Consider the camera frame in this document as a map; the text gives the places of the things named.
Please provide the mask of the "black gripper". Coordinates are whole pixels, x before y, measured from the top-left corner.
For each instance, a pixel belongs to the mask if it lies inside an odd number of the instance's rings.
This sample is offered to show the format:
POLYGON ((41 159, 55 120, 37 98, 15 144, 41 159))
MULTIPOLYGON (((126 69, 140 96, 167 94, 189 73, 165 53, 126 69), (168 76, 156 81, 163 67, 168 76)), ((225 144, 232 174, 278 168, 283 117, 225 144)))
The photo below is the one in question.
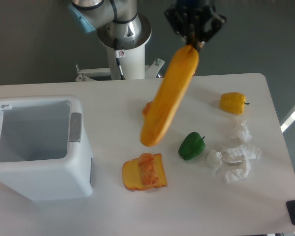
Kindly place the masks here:
POLYGON ((203 46, 226 24, 227 18, 217 13, 213 0, 177 0, 165 12, 175 34, 186 45, 203 46))

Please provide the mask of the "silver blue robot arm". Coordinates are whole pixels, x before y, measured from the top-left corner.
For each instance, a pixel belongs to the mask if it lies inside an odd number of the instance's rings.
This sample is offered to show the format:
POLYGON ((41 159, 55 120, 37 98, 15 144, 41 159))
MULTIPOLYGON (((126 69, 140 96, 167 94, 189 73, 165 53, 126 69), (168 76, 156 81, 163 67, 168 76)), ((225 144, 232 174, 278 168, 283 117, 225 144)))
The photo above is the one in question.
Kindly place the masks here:
MULTIPOLYGON (((151 36, 151 25, 137 11, 135 0, 73 0, 68 8, 85 32, 96 31, 100 41, 114 50, 135 49, 151 36)), ((174 33, 197 51, 227 21, 212 0, 177 0, 164 15, 174 33)))

